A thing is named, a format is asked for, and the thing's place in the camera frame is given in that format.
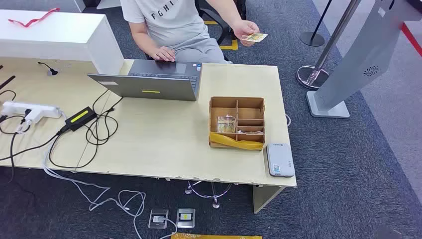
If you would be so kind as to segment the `person's left hand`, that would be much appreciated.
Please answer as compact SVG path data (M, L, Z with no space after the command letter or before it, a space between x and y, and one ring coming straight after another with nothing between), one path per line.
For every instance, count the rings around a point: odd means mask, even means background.
M260 32L258 26L254 22L242 19L236 20L231 25L231 28L233 29L235 36L240 40L241 44L246 47L250 47L255 43L251 41L242 40L243 36Z

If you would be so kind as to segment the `person's right hand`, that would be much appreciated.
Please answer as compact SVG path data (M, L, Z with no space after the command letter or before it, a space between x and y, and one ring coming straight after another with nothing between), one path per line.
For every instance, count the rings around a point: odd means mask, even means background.
M168 47L154 48L151 53L148 54L156 61L175 62L176 53L175 50Z

